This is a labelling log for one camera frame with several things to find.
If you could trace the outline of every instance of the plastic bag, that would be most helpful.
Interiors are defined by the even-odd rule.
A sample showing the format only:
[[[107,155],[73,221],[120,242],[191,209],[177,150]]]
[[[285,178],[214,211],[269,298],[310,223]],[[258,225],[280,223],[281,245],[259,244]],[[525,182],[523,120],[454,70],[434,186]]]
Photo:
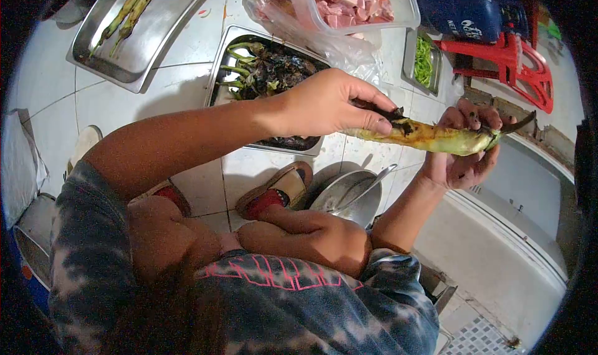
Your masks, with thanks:
[[[285,41],[318,53],[328,64],[372,84],[380,81],[377,48],[372,43],[350,36],[333,36],[310,31],[301,25],[291,0],[243,0],[251,20]]]

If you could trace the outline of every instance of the metal tray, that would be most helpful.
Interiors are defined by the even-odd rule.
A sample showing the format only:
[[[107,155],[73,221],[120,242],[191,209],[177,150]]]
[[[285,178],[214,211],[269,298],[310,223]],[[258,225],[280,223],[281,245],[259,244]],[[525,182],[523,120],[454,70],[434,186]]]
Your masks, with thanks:
[[[422,37],[430,45],[430,56],[432,57],[432,78],[430,79],[430,87],[422,85],[415,79],[415,50],[417,49],[417,37]],[[403,57],[403,80],[409,82],[417,89],[420,89],[426,94],[434,94],[438,96],[438,88],[440,86],[440,74],[443,67],[443,53],[434,44],[434,41],[422,30],[407,29],[405,38],[405,56]]]
[[[212,71],[210,74],[210,79],[207,83],[208,93],[206,97],[206,107],[224,104],[234,100],[234,98],[232,97],[232,95],[230,95],[230,92],[228,91],[228,87],[220,87],[216,85],[216,81],[232,81],[237,77],[237,75],[234,73],[227,75],[224,70],[220,70],[220,66],[222,64],[231,66],[234,66],[236,64],[237,60],[234,57],[228,55],[226,49],[229,45],[244,41],[260,41],[262,43],[275,42],[280,45],[286,46],[287,49],[294,50],[295,52],[297,52],[298,55],[308,56],[310,59],[319,62],[319,64],[325,68],[330,68],[330,66],[324,58],[318,56],[317,54],[314,54],[313,52],[306,51],[301,47],[292,45],[288,42],[284,42],[283,40],[274,36],[268,36],[267,34],[243,28],[242,26],[238,25],[229,25],[224,35],[222,36],[220,45],[218,46],[216,60],[214,60],[214,64],[212,66]],[[249,149],[277,151],[301,156],[318,156],[318,154],[320,153],[320,149],[322,148],[322,143],[324,143],[324,137],[320,137],[318,142],[313,147],[304,151],[281,149],[279,147],[264,146],[259,144],[250,144],[245,147]]]
[[[97,0],[73,39],[66,60],[123,88],[139,93],[154,62],[172,43],[188,18],[205,0],[152,0],[130,37],[108,56],[118,38],[116,31],[89,58],[104,30],[125,0]]]

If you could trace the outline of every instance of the metal bowl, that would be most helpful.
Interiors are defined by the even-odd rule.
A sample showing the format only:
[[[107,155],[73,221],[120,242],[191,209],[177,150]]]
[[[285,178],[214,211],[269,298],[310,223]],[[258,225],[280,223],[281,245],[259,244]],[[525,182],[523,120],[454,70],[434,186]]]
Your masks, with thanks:
[[[426,87],[415,79],[415,51],[417,49],[417,37],[421,37],[424,41],[427,41],[432,49],[430,50],[430,56],[432,60],[432,78],[430,79],[430,86]],[[440,74],[442,73],[443,67],[443,53],[440,51],[438,46],[432,41],[427,33],[420,29],[407,29],[405,38],[405,55],[403,57],[403,70],[401,78],[417,89],[420,89],[426,94],[434,94],[438,96],[438,89],[440,86]]]
[[[309,209],[327,212],[339,208],[363,193],[376,177],[376,174],[370,171],[353,171],[337,175],[322,185],[322,192]],[[374,220],[381,198],[382,184],[378,183],[337,216],[354,221],[366,228]]]

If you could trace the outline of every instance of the right hand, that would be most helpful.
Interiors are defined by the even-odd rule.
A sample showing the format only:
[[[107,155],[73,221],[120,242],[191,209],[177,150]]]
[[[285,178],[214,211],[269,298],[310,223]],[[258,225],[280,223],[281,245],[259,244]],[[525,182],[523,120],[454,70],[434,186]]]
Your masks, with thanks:
[[[389,135],[391,123],[376,112],[349,104],[355,98],[388,112],[397,108],[374,85],[337,68],[318,72],[292,89],[263,100],[272,102],[276,110],[272,125],[277,137],[327,135],[351,127]]]
[[[468,99],[461,98],[457,102],[457,108],[447,108],[438,121],[438,125],[454,129],[468,127],[478,130],[482,126],[482,120],[485,125],[493,129],[500,129],[503,123],[514,124],[517,122],[513,116],[501,119],[494,108],[480,107]],[[488,151],[481,151],[469,156],[428,152],[420,173],[424,178],[430,179],[431,182],[445,190],[466,189],[486,179],[496,165],[499,151],[500,145],[497,144]]]

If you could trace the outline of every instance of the sandal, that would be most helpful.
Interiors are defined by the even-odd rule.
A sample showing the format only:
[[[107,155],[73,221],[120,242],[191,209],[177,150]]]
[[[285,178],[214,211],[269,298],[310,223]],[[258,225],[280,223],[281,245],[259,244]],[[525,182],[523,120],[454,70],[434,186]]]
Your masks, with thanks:
[[[257,220],[269,205],[297,209],[313,179],[308,163],[295,162],[282,168],[264,185],[258,186],[237,201],[235,210],[245,220]]]
[[[163,196],[163,197],[171,200],[181,211],[181,214],[183,214],[183,217],[191,216],[191,206],[190,206],[189,202],[187,202],[183,193],[181,193],[179,188],[176,187],[175,184],[173,184],[170,179],[160,182],[158,185],[152,187],[145,193],[139,195],[136,198],[133,198],[129,203],[135,203],[135,202],[145,199],[151,195]]]

